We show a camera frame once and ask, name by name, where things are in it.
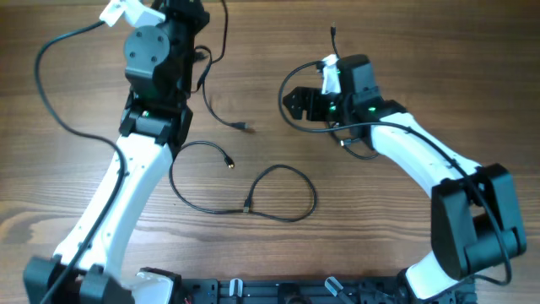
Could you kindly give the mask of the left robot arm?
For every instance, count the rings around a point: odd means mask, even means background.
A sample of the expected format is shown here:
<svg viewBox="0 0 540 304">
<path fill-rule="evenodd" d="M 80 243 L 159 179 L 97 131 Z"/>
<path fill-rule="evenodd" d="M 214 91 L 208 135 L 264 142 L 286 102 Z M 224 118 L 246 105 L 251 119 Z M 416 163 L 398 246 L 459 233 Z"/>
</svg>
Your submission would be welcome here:
<svg viewBox="0 0 540 304">
<path fill-rule="evenodd" d="M 127 244 L 150 194 L 170 169 L 192 121 L 195 37 L 209 15 L 197 0 L 112 1 L 100 24 L 125 19 L 130 84 L 111 164 L 77 224 L 51 258 L 32 258 L 24 287 L 32 303 L 178 303 L 180 275 L 143 268 L 122 278 Z"/>
</svg>

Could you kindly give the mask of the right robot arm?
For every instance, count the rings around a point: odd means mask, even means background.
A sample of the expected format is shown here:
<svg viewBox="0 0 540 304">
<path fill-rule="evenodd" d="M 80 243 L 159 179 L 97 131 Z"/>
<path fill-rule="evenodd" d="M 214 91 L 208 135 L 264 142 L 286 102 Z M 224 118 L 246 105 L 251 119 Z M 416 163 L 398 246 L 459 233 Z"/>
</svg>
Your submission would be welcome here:
<svg viewBox="0 0 540 304">
<path fill-rule="evenodd" d="M 331 55 L 314 62 L 320 88 L 278 91 L 284 121 L 308 133 L 347 130 L 400 166 L 430 198 L 430 252 L 404 269 L 391 294 L 395 302 L 426 303 L 443 296 L 460 302 L 485 270 L 502 266 L 499 285 L 513 278 L 511 259 L 526 252 L 527 238 L 512 175 L 482 166 L 425 131 L 413 115 L 385 99 L 370 59 Z"/>
</svg>

